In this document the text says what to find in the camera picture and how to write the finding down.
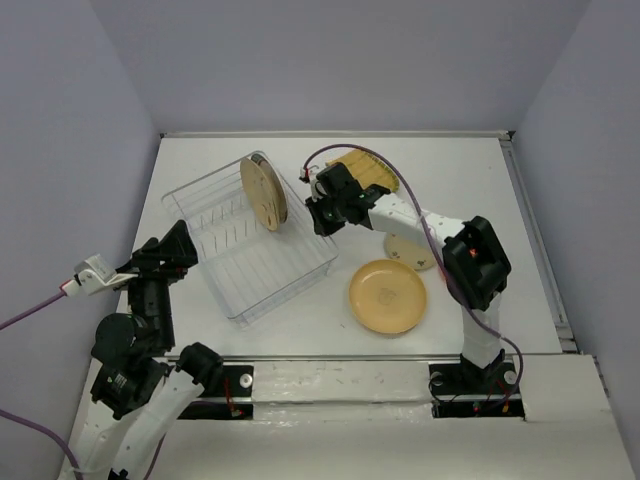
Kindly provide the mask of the beige floral square plate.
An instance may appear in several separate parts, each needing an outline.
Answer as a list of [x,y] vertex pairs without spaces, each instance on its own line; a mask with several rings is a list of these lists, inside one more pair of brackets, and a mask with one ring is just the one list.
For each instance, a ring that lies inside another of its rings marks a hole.
[[288,203],[283,183],[271,163],[257,164],[250,157],[240,162],[242,188],[257,220],[270,232],[277,231],[288,218]]

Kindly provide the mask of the small beige flower plate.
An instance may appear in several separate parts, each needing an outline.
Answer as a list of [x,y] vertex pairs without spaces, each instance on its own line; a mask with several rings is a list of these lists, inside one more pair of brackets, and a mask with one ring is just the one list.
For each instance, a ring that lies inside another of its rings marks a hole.
[[394,234],[386,234],[383,241],[386,255],[415,271],[428,270],[436,265],[432,252]]

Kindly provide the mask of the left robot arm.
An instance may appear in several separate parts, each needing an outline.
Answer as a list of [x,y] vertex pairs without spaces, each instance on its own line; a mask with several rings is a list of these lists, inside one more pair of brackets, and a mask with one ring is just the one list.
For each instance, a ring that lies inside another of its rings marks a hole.
[[175,346],[171,285],[197,265],[187,224],[177,221],[163,238],[150,238],[122,266],[93,255],[61,289],[73,296],[123,290],[128,309],[98,324],[91,358],[99,365],[86,423],[62,479],[138,479],[152,450],[200,394],[215,392],[222,357],[196,342],[175,365],[163,356]]

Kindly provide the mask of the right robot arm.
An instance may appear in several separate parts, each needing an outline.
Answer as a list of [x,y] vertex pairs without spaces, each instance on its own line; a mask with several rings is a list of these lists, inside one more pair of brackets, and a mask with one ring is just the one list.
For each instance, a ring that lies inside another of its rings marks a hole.
[[491,386],[505,359],[499,309],[512,270],[491,223],[481,216],[463,221],[435,214],[378,184],[364,188],[342,163],[317,172],[303,168],[300,180],[310,186],[305,205],[316,234],[358,225],[431,251],[462,309],[458,380],[467,392]]

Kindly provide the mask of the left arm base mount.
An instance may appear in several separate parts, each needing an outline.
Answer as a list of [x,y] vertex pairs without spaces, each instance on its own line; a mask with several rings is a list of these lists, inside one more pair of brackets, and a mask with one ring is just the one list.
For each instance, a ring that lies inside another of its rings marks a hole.
[[225,363],[215,386],[208,386],[179,415],[179,420],[252,420],[254,366]]

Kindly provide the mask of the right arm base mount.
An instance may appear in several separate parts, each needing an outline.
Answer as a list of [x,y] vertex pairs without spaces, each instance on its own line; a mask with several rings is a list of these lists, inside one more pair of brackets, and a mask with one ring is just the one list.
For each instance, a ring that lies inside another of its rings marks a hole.
[[518,374],[502,362],[487,378],[476,378],[461,363],[429,365],[428,388],[436,419],[525,418]]

